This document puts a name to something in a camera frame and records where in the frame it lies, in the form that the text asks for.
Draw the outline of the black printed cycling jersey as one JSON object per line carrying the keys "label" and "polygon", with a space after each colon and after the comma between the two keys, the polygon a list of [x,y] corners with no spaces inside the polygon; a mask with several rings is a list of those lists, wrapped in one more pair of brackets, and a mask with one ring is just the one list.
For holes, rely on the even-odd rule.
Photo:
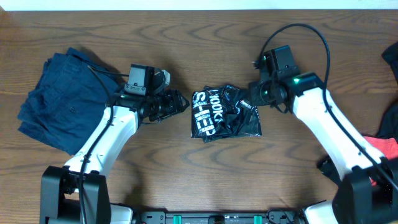
{"label": "black printed cycling jersey", "polygon": [[192,95],[191,137],[212,142],[219,139],[260,137],[257,107],[247,99],[248,91],[232,85],[205,86]]}

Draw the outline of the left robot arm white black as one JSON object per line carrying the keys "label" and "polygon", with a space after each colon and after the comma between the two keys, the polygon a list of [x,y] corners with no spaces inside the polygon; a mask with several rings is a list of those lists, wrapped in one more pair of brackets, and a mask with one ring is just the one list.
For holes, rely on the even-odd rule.
{"label": "left robot arm white black", "polygon": [[147,96],[113,94],[83,147],[63,167],[49,166],[43,173],[39,222],[135,223],[132,208],[109,201],[107,177],[143,119],[159,124],[189,104],[178,90]]}

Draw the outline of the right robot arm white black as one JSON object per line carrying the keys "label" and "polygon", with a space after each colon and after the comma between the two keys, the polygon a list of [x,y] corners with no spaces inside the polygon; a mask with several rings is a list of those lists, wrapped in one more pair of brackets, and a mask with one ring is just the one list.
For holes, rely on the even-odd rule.
{"label": "right robot arm white black", "polygon": [[255,106],[284,104],[315,135],[341,182],[333,200],[303,210],[306,223],[390,223],[397,221],[397,159],[365,140],[311,72],[273,73],[249,84]]}

